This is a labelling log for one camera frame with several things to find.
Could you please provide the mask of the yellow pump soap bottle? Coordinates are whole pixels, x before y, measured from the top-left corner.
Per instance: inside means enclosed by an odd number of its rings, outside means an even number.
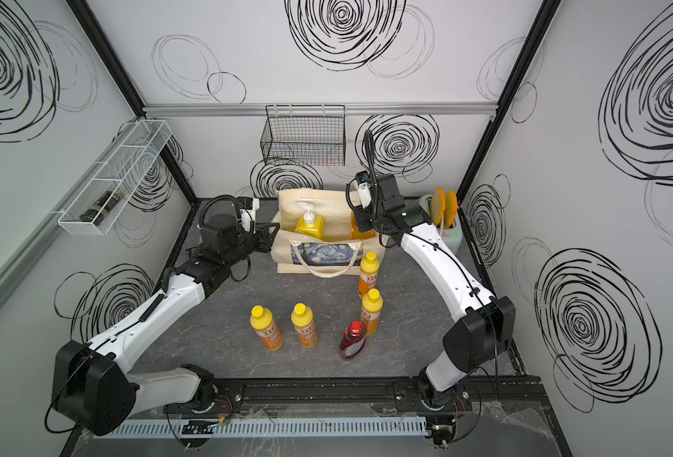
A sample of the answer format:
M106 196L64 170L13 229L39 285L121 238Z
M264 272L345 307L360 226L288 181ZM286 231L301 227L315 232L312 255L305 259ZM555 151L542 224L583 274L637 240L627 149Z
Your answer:
M304 211L297 221L296 232L323 240L325 223L323 217L315 212L315 206L308 202L298 202L296 205Z

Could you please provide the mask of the amber dish soap bottle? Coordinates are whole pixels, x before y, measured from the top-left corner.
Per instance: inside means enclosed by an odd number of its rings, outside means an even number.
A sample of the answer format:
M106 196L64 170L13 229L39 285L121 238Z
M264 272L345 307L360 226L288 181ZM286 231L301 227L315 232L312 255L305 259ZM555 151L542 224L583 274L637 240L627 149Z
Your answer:
M366 240L377 236L372 216L367 213L352 213L351 240Z

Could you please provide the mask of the cream canvas shopping bag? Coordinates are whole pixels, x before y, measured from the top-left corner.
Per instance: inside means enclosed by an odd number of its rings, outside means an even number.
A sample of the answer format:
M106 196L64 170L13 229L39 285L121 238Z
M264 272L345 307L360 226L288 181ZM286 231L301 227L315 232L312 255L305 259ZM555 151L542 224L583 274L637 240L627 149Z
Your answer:
M277 193L278 212L273 222L280 225L271 249L279 273L313 274L320 278L359 275L360 263L372 252L382 262L385 249L375 233L356 235L353 232L353 211L347 200L358 199L356 192L343 190L294 189ZM303 206L324 219L320 238L299 233L296 224L307 212Z

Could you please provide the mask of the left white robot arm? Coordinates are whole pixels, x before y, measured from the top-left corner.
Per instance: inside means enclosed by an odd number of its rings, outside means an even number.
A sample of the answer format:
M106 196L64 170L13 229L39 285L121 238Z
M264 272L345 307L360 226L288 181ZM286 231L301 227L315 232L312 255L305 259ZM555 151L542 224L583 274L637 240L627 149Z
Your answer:
M158 291L109 329L58 351L48 410L96 436L158 407L181 404L208 412L220 399L210 371L192 364L144 374L132 368L179 318L233 280L234 266L271 251L280 226L257 222L258 209L256 197L209 201L197 223L200 243L183 264L165 270Z

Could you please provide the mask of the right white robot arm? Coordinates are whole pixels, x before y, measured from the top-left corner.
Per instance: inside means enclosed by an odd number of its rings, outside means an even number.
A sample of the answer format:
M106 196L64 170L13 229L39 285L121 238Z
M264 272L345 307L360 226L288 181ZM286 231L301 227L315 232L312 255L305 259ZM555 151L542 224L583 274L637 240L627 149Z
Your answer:
M443 336L441 354L418 375L422 402L440 409L459 382L511 348L515 305L508 297L497 298L471 276L444 243L430 215L405 202L393 175L376 171L376 141L369 129L363 134L362 147L366 169L346 186L358 230L387 236L408 253L454 319Z

